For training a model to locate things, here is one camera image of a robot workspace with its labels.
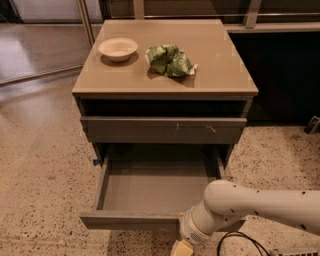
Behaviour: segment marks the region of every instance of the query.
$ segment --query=terrazzo floor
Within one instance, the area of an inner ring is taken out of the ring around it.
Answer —
[[[95,34],[99,26],[94,27]],[[0,24],[0,80],[84,62],[81,26]],[[0,255],[169,255],[175,234],[87,230],[99,167],[71,90],[79,72],[0,88]],[[259,189],[320,189],[320,134],[247,127],[226,178]],[[259,217],[240,229],[267,249],[320,248],[320,237]],[[216,255],[217,232],[196,256]],[[239,238],[223,255],[258,255]]]

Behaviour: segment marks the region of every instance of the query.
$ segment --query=open drawer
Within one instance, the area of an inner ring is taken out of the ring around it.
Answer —
[[[80,217],[92,229],[176,231],[178,214],[221,175],[212,145],[110,145],[93,209]]]
[[[81,117],[92,143],[236,144],[245,118]]]

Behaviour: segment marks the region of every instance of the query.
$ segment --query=crumpled bag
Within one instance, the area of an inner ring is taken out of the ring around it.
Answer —
[[[145,54],[149,66],[167,77],[194,75],[197,64],[192,65],[183,50],[175,45],[150,47]]]

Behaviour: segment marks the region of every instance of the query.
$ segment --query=white bowl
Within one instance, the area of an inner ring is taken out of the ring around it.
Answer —
[[[98,51],[114,62],[128,60],[137,49],[138,44],[129,38],[109,39],[98,46]]]

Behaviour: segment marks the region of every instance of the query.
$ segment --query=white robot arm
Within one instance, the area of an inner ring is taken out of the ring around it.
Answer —
[[[184,244],[201,244],[215,231],[246,215],[320,235],[320,191],[257,190],[225,180],[211,182],[204,200],[180,219]]]

